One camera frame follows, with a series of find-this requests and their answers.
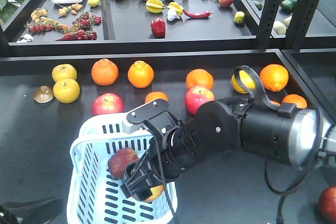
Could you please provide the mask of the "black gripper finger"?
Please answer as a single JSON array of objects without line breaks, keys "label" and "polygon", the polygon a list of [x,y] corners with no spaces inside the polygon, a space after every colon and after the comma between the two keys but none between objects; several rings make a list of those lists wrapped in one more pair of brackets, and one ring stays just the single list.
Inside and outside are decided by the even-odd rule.
[{"label": "black gripper finger", "polygon": [[51,223],[63,211],[63,200],[53,197],[1,204],[1,223]]}]

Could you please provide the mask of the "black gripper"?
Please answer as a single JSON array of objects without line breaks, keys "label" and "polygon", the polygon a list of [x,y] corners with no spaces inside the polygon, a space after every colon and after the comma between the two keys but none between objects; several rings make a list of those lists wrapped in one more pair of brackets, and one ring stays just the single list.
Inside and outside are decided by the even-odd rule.
[{"label": "black gripper", "polygon": [[126,167],[120,186],[126,198],[137,201],[149,198],[152,187],[175,181],[202,161],[202,130],[195,126],[176,126],[165,134],[149,132],[149,150]]}]

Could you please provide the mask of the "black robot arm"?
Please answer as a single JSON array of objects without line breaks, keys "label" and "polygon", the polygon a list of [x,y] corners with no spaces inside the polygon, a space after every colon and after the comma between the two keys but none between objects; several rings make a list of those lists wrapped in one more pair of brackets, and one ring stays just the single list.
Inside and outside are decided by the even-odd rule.
[{"label": "black robot arm", "polygon": [[201,105],[187,123],[168,111],[163,99],[143,104],[123,120],[126,133],[144,128],[152,134],[149,149],[137,163],[126,167],[121,190],[126,197],[143,201],[151,188],[177,180],[184,172],[211,155],[238,148],[300,170],[300,175],[282,191],[277,223],[283,223],[282,207],[287,196],[298,191],[319,164],[335,166],[335,126],[322,120],[317,107],[299,109],[293,103],[276,105],[265,91],[259,75],[248,66],[240,71],[255,83],[247,88],[249,97],[223,98]]}]

